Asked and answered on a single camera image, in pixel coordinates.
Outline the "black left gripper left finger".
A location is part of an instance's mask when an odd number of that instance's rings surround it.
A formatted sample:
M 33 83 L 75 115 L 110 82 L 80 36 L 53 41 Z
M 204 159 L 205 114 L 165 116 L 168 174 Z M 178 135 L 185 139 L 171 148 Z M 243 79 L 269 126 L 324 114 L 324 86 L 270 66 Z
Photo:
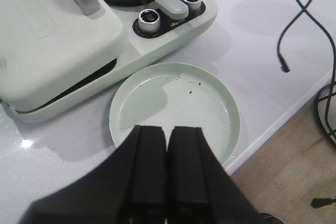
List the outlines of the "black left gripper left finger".
M 99 166 L 30 204 L 20 223 L 165 223 L 166 142 L 135 126 Z

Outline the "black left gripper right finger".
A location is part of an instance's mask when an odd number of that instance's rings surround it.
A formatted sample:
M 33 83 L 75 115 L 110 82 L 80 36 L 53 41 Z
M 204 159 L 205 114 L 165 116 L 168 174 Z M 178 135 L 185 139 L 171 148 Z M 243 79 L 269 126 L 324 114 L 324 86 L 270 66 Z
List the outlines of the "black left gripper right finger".
M 167 150 L 168 223 L 259 223 L 258 211 L 233 183 L 200 127 L 176 126 Z

